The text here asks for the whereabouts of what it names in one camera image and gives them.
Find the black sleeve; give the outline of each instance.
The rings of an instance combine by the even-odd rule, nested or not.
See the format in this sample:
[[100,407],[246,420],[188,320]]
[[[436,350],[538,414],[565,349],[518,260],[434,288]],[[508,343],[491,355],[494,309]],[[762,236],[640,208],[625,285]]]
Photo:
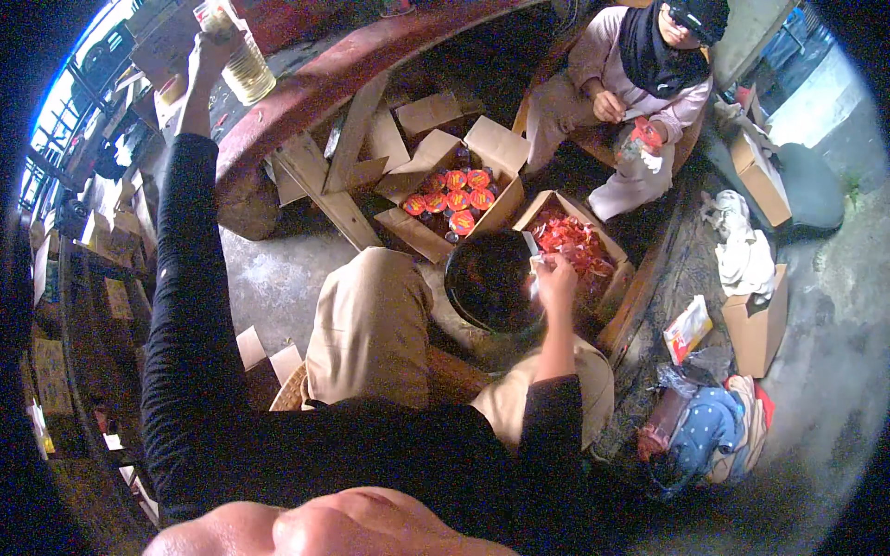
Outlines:
[[218,154],[206,137],[178,135],[160,190],[158,286],[142,377],[142,438],[159,494],[173,468],[195,455],[202,420],[250,411],[216,224]]
[[528,554],[572,553],[587,526],[581,497],[581,388],[577,375],[529,387],[514,499],[514,538]]

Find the red wooden edge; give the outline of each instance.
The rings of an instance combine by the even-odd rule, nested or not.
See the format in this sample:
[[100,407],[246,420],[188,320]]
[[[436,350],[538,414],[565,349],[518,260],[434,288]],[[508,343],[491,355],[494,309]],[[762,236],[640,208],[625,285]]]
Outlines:
[[[342,41],[282,81],[223,138],[216,167],[218,199],[245,198],[258,183],[264,157],[308,129],[381,71],[497,16],[544,0],[475,0],[421,5],[381,19]],[[262,121],[258,113],[262,112]]]

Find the beige pants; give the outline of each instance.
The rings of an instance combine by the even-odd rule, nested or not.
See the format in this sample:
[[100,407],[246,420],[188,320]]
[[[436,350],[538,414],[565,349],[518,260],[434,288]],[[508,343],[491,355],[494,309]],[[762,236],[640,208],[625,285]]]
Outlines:
[[[531,142],[528,171],[536,172],[550,162],[571,132],[600,123],[594,116],[594,103],[564,74],[535,87],[529,97],[526,130]],[[596,217],[605,222],[664,195],[673,185],[674,145],[665,145],[661,158],[656,173],[639,159],[619,163],[615,174],[587,198]]]
[[[408,255],[365,249],[331,272],[321,288],[303,390],[328,404],[379,396],[426,407],[426,325],[432,307],[433,294]],[[587,447],[611,417],[613,378],[603,355],[577,337],[575,353],[584,411],[582,447]],[[539,351],[532,352],[472,404],[510,448],[519,445],[525,397],[538,360]]]

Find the beige shirt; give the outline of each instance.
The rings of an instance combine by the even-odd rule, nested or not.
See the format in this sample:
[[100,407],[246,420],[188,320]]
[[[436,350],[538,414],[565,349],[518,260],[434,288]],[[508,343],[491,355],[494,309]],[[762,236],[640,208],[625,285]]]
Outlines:
[[603,87],[614,93],[630,109],[638,109],[650,120],[659,120],[667,128],[667,143],[683,137],[683,129],[699,117],[713,86],[713,77],[704,83],[683,89],[673,99],[657,99],[635,86],[624,73],[618,38],[621,21],[627,10],[624,6],[600,11],[584,35],[569,52],[568,76],[581,90],[587,80],[598,77]]

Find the black headscarf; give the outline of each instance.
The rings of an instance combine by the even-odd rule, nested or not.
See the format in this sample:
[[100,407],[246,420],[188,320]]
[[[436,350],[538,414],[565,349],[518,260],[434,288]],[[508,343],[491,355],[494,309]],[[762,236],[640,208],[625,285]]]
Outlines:
[[659,29],[661,4],[653,1],[648,8],[629,8],[621,21],[618,43],[621,64],[630,82],[666,100],[703,83],[711,69],[698,48],[679,50],[665,42]]

